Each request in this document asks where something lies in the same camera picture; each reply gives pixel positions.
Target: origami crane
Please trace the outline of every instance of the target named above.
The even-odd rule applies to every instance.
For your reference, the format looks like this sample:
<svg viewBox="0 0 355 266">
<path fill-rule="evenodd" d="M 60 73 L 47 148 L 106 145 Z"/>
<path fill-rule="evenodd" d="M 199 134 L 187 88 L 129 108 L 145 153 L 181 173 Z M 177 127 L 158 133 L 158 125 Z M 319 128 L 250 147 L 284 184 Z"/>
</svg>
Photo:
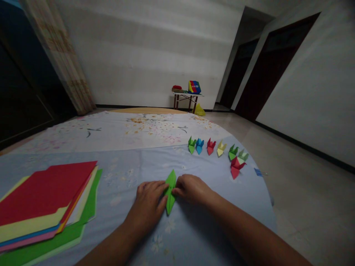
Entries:
<svg viewBox="0 0 355 266">
<path fill-rule="evenodd" d="M 204 144 L 204 140 L 200 140 L 200 138 L 197 139 L 197 142 L 196 142 L 196 150 L 197 150 L 197 153 L 200 155 L 201 151 L 202 151 L 202 146 Z"/>
<path fill-rule="evenodd" d="M 236 147 L 234 149 L 234 144 L 233 146 L 231 146 L 231 148 L 229 149 L 229 159 L 232 161 L 236 156 L 237 156 L 237 152 L 238 152 L 238 147 Z"/>
<path fill-rule="evenodd" d="M 216 146 L 216 142 L 213 142 L 211 141 L 211 138 L 208 140 L 207 142 L 207 152 L 208 152 L 208 155 L 211 155 L 213 153 L 213 149 L 214 147 Z"/>
<path fill-rule="evenodd" d="M 227 147 L 227 144 L 222 144 L 222 141 L 218 144 L 218 147 L 217 147 L 217 154 L 218 154 L 218 157 L 220 157 L 222 154 L 223 154 L 223 151 L 225 150 L 225 148 Z"/>
<path fill-rule="evenodd" d="M 196 144 L 196 140 L 192 141 L 192 136 L 189 139 L 189 150 L 191 152 L 191 154 L 193 154 L 193 151 L 195 150 L 195 144 Z"/>
<path fill-rule="evenodd" d="M 171 171 L 170 175 L 165 181 L 166 184 L 169 184 L 168 189 L 165 192 L 165 195 L 168 196 L 168 201 L 166 202 L 166 213 L 169 215 L 175 203 L 175 197 L 172 194 L 173 188 L 176 186 L 176 174 L 174 169 Z"/>
<path fill-rule="evenodd" d="M 233 179 L 236 179 L 239 175 L 240 169 L 246 165 L 245 161 L 248 159 L 249 154 L 244 152 L 244 149 L 235 157 L 230 165 L 230 171 L 232 173 Z"/>
</svg>

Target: finger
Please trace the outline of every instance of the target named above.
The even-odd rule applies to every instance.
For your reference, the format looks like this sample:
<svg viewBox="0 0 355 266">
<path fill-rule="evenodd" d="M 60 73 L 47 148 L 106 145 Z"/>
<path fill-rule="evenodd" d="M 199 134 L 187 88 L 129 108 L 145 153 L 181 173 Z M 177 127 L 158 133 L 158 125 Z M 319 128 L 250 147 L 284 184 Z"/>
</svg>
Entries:
<svg viewBox="0 0 355 266">
<path fill-rule="evenodd" d="M 166 207 L 166 202 L 168 201 L 168 196 L 164 196 L 162 200 L 160 201 L 158 207 L 156 208 L 157 213 L 159 216 L 162 216 L 164 209 Z"/>
<path fill-rule="evenodd" d="M 148 182 L 146 185 L 145 185 L 145 189 L 149 189 L 152 185 L 154 185 L 156 183 L 156 181 L 152 181 L 152 182 Z"/>
<path fill-rule="evenodd" d="M 161 186 L 161 185 L 163 185 L 163 184 L 165 184 L 165 181 L 156 181 L 154 184 L 152 184 L 152 186 L 151 186 L 151 188 L 152 189 L 156 189 L 156 188 L 158 188 L 159 186 Z"/>
<path fill-rule="evenodd" d="M 164 192 L 164 190 L 166 190 L 169 187 L 169 184 L 162 184 L 160 186 L 157 187 L 157 189 L 155 190 L 156 192 L 156 196 L 160 197 L 160 195 Z"/>
<path fill-rule="evenodd" d="M 144 190 L 144 186 L 148 184 L 149 182 L 143 182 L 137 187 L 137 194 L 142 193 Z"/>
<path fill-rule="evenodd" d="M 179 176 L 178 178 L 177 178 L 177 181 L 176 181 L 176 187 L 178 187 L 178 188 L 183 188 L 184 187 L 184 184 L 185 184 L 185 182 L 184 182 L 184 175 L 181 175 L 181 176 Z"/>
<path fill-rule="evenodd" d="M 180 188 L 174 188 L 172 190 L 172 193 L 173 193 L 174 196 L 178 196 L 178 197 L 181 197 L 181 198 L 185 197 L 185 192 L 182 189 L 180 189 Z"/>
</svg>

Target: dark brown door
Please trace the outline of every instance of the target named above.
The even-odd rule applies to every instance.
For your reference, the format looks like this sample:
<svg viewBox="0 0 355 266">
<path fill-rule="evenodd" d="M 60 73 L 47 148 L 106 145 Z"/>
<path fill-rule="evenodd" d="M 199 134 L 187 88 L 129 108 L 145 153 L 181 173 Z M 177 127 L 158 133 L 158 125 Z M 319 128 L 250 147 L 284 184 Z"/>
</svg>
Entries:
<svg viewBox="0 0 355 266">
<path fill-rule="evenodd" d="M 269 33 L 235 113 L 255 121 L 320 13 Z"/>
<path fill-rule="evenodd" d="M 258 41 L 259 39 L 256 39 L 239 45 L 232 68 L 229 72 L 226 87 L 223 91 L 220 101 L 221 105 L 231 108 Z"/>
</svg>

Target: floral curtain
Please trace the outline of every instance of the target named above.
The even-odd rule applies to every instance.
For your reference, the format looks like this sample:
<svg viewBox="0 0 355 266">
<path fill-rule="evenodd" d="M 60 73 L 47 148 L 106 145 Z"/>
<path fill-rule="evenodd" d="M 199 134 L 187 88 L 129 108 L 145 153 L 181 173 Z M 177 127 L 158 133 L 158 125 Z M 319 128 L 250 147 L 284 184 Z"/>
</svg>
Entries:
<svg viewBox="0 0 355 266">
<path fill-rule="evenodd" d="M 54 0 L 19 0 L 78 115 L 96 108 Z"/>
</svg>

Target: colored paper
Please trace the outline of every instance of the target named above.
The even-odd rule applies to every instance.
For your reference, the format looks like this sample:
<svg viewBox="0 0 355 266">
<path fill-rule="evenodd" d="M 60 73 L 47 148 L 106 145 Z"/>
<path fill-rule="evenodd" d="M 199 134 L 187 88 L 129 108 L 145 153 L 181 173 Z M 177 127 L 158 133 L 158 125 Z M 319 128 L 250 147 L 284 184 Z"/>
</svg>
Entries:
<svg viewBox="0 0 355 266">
<path fill-rule="evenodd" d="M 237 157 L 238 147 L 234 148 L 234 144 L 229 149 L 229 159 L 232 161 L 235 157 Z"/>
<path fill-rule="evenodd" d="M 165 195 L 168 196 L 168 201 L 166 202 L 166 213 L 169 215 L 171 213 L 171 210 L 173 208 L 173 205 L 175 203 L 175 197 L 172 194 L 173 188 L 176 186 L 176 174 L 174 169 L 171 171 L 170 175 L 166 179 L 165 183 L 169 184 L 169 187 L 167 191 L 165 192 Z"/>
<path fill-rule="evenodd" d="M 79 222 L 65 227 L 63 232 L 57 234 L 52 239 L 2 254 L 0 256 L 0 265 L 22 266 L 25 263 L 29 263 L 80 238 L 85 223 L 88 222 L 91 217 L 95 216 L 96 194 L 101 174 L 102 169 L 98 170 L 96 173 L 94 183 L 92 184 L 87 203 Z"/>
<path fill-rule="evenodd" d="M 21 236 L 26 236 L 38 231 L 56 227 L 68 206 L 59 208 L 54 214 L 49 214 L 41 217 L 36 217 L 13 224 L 0 226 L 0 241 L 8 241 Z"/>
<path fill-rule="evenodd" d="M 96 161 L 35 172 L 0 202 L 0 241 L 56 226 Z"/>
<path fill-rule="evenodd" d="M 211 141 L 211 138 L 208 140 L 207 142 L 207 153 L 208 155 L 211 155 L 213 153 L 213 149 L 216 145 L 216 142 L 213 142 Z"/>
<path fill-rule="evenodd" d="M 82 193 L 77 205 L 75 206 L 75 208 L 74 208 L 73 212 L 71 213 L 71 215 L 67 221 L 67 224 L 65 226 L 71 225 L 71 224 L 76 223 L 80 220 L 82 211 L 84 210 L 86 201 L 88 200 L 88 196 L 89 196 L 89 193 L 91 190 L 92 183 L 94 182 L 97 169 L 98 169 L 98 166 L 96 166 L 94 168 L 94 170 L 92 171 L 90 181 L 87 184 L 87 186 L 85 187 L 84 192 Z"/>
<path fill-rule="evenodd" d="M 17 189 L 24 181 L 26 181 L 30 176 L 26 176 L 26 177 L 23 177 L 20 179 L 19 182 L 17 182 L 13 187 L 12 189 L 10 189 L 1 199 L 0 199 L 0 202 L 3 201 L 4 198 L 6 198 L 8 195 L 10 195 L 11 192 L 13 192 L 15 189 Z"/>
<path fill-rule="evenodd" d="M 200 155 L 201 151 L 202 151 L 202 146 L 204 144 L 204 140 L 200 140 L 200 138 L 197 139 L 197 142 L 196 142 L 196 150 L 197 150 L 197 153 Z"/>
<path fill-rule="evenodd" d="M 87 180 L 85 181 L 85 183 L 81 186 L 80 190 L 76 193 L 76 195 L 74 196 L 73 200 L 71 201 L 67 211 L 65 212 L 63 218 L 60 221 L 60 226 L 58 229 L 57 233 L 60 233 L 63 231 L 65 225 L 67 224 L 67 221 L 69 219 L 69 217 L 71 216 L 72 212 L 74 211 L 74 208 L 76 207 L 79 199 L 81 198 L 81 195 L 83 194 L 85 188 L 87 187 L 88 183 L 90 182 L 90 180 L 92 179 L 92 177 L 95 177 L 96 172 L 97 172 L 98 166 L 95 166 L 95 168 L 93 169 L 93 171 L 91 172 L 90 176 L 87 178 Z"/>
<path fill-rule="evenodd" d="M 18 248 L 18 247 L 21 247 L 21 246 L 26 246 L 26 245 L 29 245 L 29 244 L 33 244 L 33 243 L 36 243 L 36 242 L 40 242 L 40 241 L 43 241 L 43 240 L 46 240 L 46 239 L 53 238 L 56 233 L 57 233 L 57 231 L 52 231 L 52 232 L 44 233 L 44 234 L 41 234 L 41 235 L 38 235 L 38 236 L 35 236 L 35 237 L 32 237 L 32 238 L 27 238 L 25 240 L 18 241 L 18 242 L 15 242 L 13 244 L 2 246 L 2 247 L 0 247 L 0 252 L 6 251 L 6 250 L 15 249 L 15 248 Z"/>
<path fill-rule="evenodd" d="M 236 179 L 239 175 L 240 169 L 246 165 L 245 161 L 239 157 L 235 157 L 230 165 L 230 171 L 232 173 L 233 179 Z"/>
<path fill-rule="evenodd" d="M 66 243 L 66 244 L 64 244 L 64 245 L 62 245 L 62 246 L 56 248 L 56 249 L 53 249 L 52 251 L 50 251 L 50 252 L 48 252 L 48 253 L 46 253 L 46 254 L 44 254 L 44 255 L 42 255 L 42 256 L 36 258 L 36 259 L 34 259 L 34 260 L 31 260 L 30 262 L 25 263 L 25 264 L 22 265 L 22 266 L 32 266 L 32 265 L 35 265 L 35 264 L 37 264 L 37 263 L 40 263 L 41 261 L 44 261 L 44 260 L 46 260 L 46 259 L 49 259 L 50 257 L 53 257 L 53 256 L 55 256 L 55 255 L 57 255 L 57 254 L 59 254 L 59 253 L 65 251 L 65 250 L 67 250 L 67 249 L 69 249 L 69 248 L 72 248 L 73 246 L 79 244 L 79 243 L 81 242 L 82 236 L 83 236 L 83 234 L 84 234 L 84 229 L 85 229 L 85 225 L 82 227 L 80 237 L 78 237 L 78 238 L 76 238 L 76 239 L 74 239 L 74 240 L 72 240 L 72 241 L 70 241 L 70 242 L 68 242 L 68 243 Z"/>
<path fill-rule="evenodd" d="M 17 238 L 13 238 L 13 239 L 1 242 L 0 243 L 0 247 L 6 246 L 6 245 L 10 245 L 10 244 L 13 244 L 13 243 L 16 243 L 16 242 L 19 242 L 19 241 L 27 240 L 27 239 L 30 239 L 30 238 L 34 238 L 36 236 L 39 236 L 39 235 L 42 235 L 42 234 L 46 234 L 46 233 L 52 233 L 53 232 L 53 233 L 56 234 L 56 232 L 58 231 L 59 226 L 60 226 L 60 224 L 57 224 L 54 227 L 50 227 L 50 228 L 47 228 L 47 229 L 44 229 L 44 230 L 41 230 L 41 231 L 37 231 L 37 232 L 31 233 L 31 234 L 28 234 L 28 235 L 20 236 L 20 237 L 17 237 Z"/>
<path fill-rule="evenodd" d="M 195 144 L 196 144 L 196 140 L 192 141 L 192 136 L 189 139 L 189 150 L 190 153 L 193 154 L 193 151 L 195 150 Z"/>
<path fill-rule="evenodd" d="M 220 157 L 222 154 L 223 154 L 223 151 L 225 150 L 225 148 L 227 147 L 227 144 L 222 144 L 222 141 L 223 140 L 221 140 L 221 142 L 218 144 L 218 146 L 217 146 L 217 155 L 218 155 L 218 157 Z"/>
<path fill-rule="evenodd" d="M 85 203 L 87 201 L 87 198 L 88 198 L 92 183 L 93 183 L 93 181 L 95 179 L 97 169 L 98 169 L 98 166 L 96 166 L 94 168 L 94 170 L 92 171 L 91 177 L 89 179 L 89 182 L 85 186 L 85 190 L 83 190 L 82 193 L 81 193 L 82 195 L 84 193 L 86 193 L 86 195 L 84 195 L 84 197 L 80 196 L 81 203 L 83 203 L 84 206 L 85 206 Z M 75 206 L 75 209 L 77 209 L 77 212 L 75 213 L 75 215 L 72 215 L 72 214 L 70 215 L 70 217 L 75 216 L 75 218 L 72 218 L 73 222 L 71 222 L 71 224 L 74 223 L 74 222 L 78 222 L 80 220 L 80 216 L 81 216 L 82 211 L 83 211 L 83 208 L 81 210 L 79 210 L 80 208 L 81 208 L 80 206 L 78 208 L 77 208 L 77 205 Z M 45 229 L 45 230 L 41 230 L 41 231 L 29 234 L 29 235 L 25 235 L 25 236 L 22 236 L 22 237 L 19 237 L 19 238 L 15 238 L 15 239 L 11 239 L 11 240 L 2 242 L 2 243 L 0 243 L 0 252 L 1 251 L 5 251 L 5 250 L 9 250 L 9 249 L 18 248 L 18 247 L 24 246 L 24 245 L 36 243 L 36 242 L 39 242 L 39 241 L 43 241 L 45 239 L 53 238 L 56 233 L 59 233 L 59 232 L 62 231 L 62 230 L 59 231 L 60 226 L 64 226 L 64 225 L 66 226 L 68 224 L 67 223 L 66 224 L 59 224 L 55 228 L 49 228 L 50 230 Z"/>
</svg>

